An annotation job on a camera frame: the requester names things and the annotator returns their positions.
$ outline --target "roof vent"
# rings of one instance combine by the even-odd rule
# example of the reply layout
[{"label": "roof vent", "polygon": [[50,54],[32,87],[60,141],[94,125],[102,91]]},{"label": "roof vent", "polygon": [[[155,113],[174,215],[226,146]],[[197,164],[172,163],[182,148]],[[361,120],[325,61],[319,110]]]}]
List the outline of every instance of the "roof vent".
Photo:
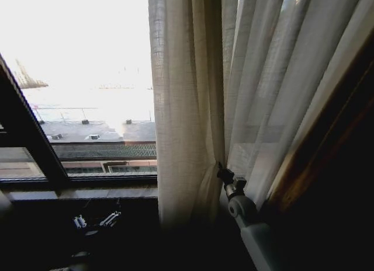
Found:
[{"label": "roof vent", "polygon": [[97,140],[98,138],[100,138],[100,135],[89,135],[88,137],[92,140]]},{"label": "roof vent", "polygon": [[52,140],[60,140],[62,138],[63,138],[63,135],[61,134],[52,135]]}]

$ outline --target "metal clamp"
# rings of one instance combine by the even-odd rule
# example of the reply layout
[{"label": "metal clamp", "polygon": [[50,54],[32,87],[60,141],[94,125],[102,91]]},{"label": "metal clamp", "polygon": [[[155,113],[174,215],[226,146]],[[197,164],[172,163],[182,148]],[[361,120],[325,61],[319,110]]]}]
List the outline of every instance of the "metal clamp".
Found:
[{"label": "metal clamp", "polygon": [[87,226],[87,222],[81,214],[79,215],[79,217],[74,217],[73,222],[77,229],[85,228]]},{"label": "metal clamp", "polygon": [[104,219],[101,223],[100,226],[113,226],[114,221],[117,220],[117,218],[121,215],[120,211],[115,211],[114,213],[108,215],[106,219]]},{"label": "metal clamp", "polygon": [[227,198],[230,200],[234,196],[244,195],[243,189],[247,181],[241,176],[234,176],[235,174],[231,170],[219,166],[217,177],[224,183]]}]

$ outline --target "window frame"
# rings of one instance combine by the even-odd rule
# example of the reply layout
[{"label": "window frame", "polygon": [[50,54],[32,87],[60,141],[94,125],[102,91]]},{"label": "window frame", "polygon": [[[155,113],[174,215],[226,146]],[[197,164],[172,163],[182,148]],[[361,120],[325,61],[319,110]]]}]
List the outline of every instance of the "window frame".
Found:
[{"label": "window frame", "polygon": [[82,187],[115,187],[157,184],[157,175],[114,173],[68,176],[60,159],[40,127],[31,107],[0,54],[0,147],[25,147],[45,177],[1,178],[0,188],[17,190],[63,190]]}]

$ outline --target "sheer curtain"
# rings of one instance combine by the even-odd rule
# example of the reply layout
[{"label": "sheer curtain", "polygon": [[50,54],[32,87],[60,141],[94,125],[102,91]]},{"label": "sheer curtain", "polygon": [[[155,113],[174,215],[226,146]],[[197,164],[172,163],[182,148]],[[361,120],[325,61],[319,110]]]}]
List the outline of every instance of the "sheer curtain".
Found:
[{"label": "sheer curtain", "polygon": [[162,223],[214,218],[218,162],[262,206],[373,1],[149,0]]}]

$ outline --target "bright sky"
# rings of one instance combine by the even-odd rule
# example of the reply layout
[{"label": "bright sky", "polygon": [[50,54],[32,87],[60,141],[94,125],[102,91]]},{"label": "bright sky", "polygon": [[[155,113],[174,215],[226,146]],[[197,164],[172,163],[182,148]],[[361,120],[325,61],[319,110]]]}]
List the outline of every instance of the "bright sky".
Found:
[{"label": "bright sky", "polygon": [[148,0],[0,0],[0,15],[11,68],[56,88],[151,87]]}]

